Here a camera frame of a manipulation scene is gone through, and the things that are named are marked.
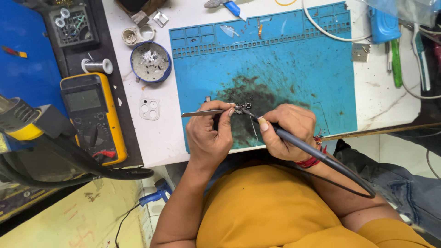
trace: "soldering iron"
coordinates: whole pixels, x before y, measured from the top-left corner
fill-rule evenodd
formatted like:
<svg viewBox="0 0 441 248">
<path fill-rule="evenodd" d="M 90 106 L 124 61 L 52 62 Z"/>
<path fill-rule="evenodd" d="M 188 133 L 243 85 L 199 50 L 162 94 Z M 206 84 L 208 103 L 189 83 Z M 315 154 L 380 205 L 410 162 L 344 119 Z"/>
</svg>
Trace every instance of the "soldering iron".
<svg viewBox="0 0 441 248">
<path fill-rule="evenodd" d="M 250 113 L 249 111 L 247 111 L 246 109 L 242 109 L 242 111 L 251 116 L 253 118 L 253 121 L 256 123 L 259 123 L 259 118 L 260 116 L 258 115 L 254 115 L 252 113 Z M 354 190 L 351 190 L 347 187 L 344 187 L 342 185 L 339 185 L 337 183 L 331 182 L 323 177 L 319 177 L 316 176 L 314 174 L 308 173 L 312 176 L 318 177 L 320 179 L 323 179 L 327 182 L 330 182 L 336 186 L 339 186 L 341 188 L 344 188 L 356 195 L 362 196 L 362 197 L 366 197 L 366 198 L 374 198 L 375 197 L 375 191 L 373 188 L 370 187 L 370 185 L 368 185 L 362 178 L 360 178 L 359 176 L 357 176 L 357 174 L 355 174 L 353 171 L 351 171 L 348 167 L 344 166 L 343 164 L 339 163 L 336 160 L 333 160 L 332 158 L 328 157 L 326 154 L 322 153 L 321 151 L 315 149 L 314 147 L 312 147 L 311 145 L 309 145 L 308 143 L 304 142 L 303 140 L 295 137 L 294 135 L 290 134 L 288 131 L 286 131 L 285 129 L 281 128 L 279 126 L 279 124 L 277 123 L 271 123 L 274 131 L 276 132 L 276 134 L 281 137 L 282 139 L 288 141 L 289 143 L 295 145 L 296 147 L 298 147 L 299 149 L 301 149 L 302 151 L 308 153 L 309 155 L 313 156 L 314 158 L 320 160 L 321 162 L 323 162 L 325 165 L 331 167 L 332 169 L 340 172 L 341 174 L 343 174 L 344 176 L 346 176 L 347 178 L 351 179 L 352 181 L 354 181 L 356 184 L 358 184 L 360 187 L 362 187 L 364 190 L 366 190 L 366 192 L 369 193 L 369 195 L 366 194 L 362 194 L 360 192 L 356 192 Z"/>
</svg>

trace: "burn stain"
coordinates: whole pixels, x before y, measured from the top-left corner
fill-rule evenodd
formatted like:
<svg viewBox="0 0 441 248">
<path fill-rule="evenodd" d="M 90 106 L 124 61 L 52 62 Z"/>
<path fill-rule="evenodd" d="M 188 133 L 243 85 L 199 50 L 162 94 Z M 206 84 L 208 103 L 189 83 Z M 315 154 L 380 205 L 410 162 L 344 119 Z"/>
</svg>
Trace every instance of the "burn stain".
<svg viewBox="0 0 441 248">
<path fill-rule="evenodd" d="M 237 77 L 234 77 L 232 80 L 233 82 L 236 84 L 238 82 L 243 82 L 243 83 L 247 83 L 247 84 L 254 84 L 254 82 L 256 81 L 256 79 L 258 79 L 258 76 L 254 76 L 252 78 L 247 78 L 243 75 L 239 75 Z"/>
<path fill-rule="evenodd" d="M 305 102 L 302 102 L 302 101 L 299 101 L 299 104 L 298 104 L 299 106 L 302 106 L 302 107 L 304 107 L 304 108 L 306 108 L 306 109 L 311 109 L 311 105 L 309 105 L 308 103 L 305 103 Z"/>
<path fill-rule="evenodd" d="M 238 74 L 232 78 L 232 83 L 225 84 L 229 85 L 229 88 L 217 92 L 217 99 L 224 102 L 251 103 L 250 111 L 257 115 L 263 115 L 284 103 L 310 108 L 309 104 L 290 100 L 289 95 L 284 96 L 284 94 L 278 93 L 276 89 L 271 89 L 266 83 L 257 75 Z M 264 144 L 259 125 L 252 122 L 248 115 L 234 114 L 231 118 L 231 127 L 234 140 L 233 148 Z M 258 136 L 257 144 L 254 130 Z"/>
</svg>

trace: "repair mat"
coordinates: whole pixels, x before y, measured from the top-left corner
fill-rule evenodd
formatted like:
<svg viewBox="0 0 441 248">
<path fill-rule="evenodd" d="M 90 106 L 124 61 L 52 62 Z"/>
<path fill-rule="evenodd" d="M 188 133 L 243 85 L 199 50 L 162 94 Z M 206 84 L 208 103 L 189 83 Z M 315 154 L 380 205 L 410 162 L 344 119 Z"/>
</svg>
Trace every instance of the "repair mat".
<svg viewBox="0 0 441 248">
<path fill-rule="evenodd" d="M 326 31 L 351 38 L 344 2 L 308 11 Z M 239 36 L 231 38 L 222 31 L 225 26 Z M 258 115 L 283 103 L 299 105 L 315 113 L 315 134 L 357 130 L 352 43 L 319 32 L 303 10 L 169 33 L 182 113 L 197 110 L 210 95 L 212 100 L 251 103 L 250 112 Z M 189 119 L 182 118 L 184 130 Z M 231 126 L 232 149 L 264 145 L 258 124 L 248 115 L 233 114 Z"/>
</svg>

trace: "yellow multimeter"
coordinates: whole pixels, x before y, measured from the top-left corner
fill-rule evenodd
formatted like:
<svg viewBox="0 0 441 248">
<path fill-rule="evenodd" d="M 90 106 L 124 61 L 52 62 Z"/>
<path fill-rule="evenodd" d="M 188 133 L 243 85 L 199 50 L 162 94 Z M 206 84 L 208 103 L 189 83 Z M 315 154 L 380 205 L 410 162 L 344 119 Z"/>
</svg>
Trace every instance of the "yellow multimeter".
<svg viewBox="0 0 441 248">
<path fill-rule="evenodd" d="M 61 80 L 60 87 L 67 114 L 78 132 L 77 144 L 100 158 L 102 165 L 124 161 L 126 145 L 107 77 L 97 72 L 81 74 Z"/>
</svg>

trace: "plastic bag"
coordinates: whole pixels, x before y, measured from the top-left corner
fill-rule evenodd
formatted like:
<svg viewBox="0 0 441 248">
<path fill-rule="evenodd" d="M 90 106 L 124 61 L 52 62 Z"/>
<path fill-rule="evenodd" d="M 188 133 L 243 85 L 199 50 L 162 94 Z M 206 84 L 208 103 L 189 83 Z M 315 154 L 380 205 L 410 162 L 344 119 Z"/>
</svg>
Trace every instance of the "plastic bag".
<svg viewBox="0 0 441 248">
<path fill-rule="evenodd" d="M 358 0 L 400 19 L 435 26 L 440 0 Z"/>
</svg>

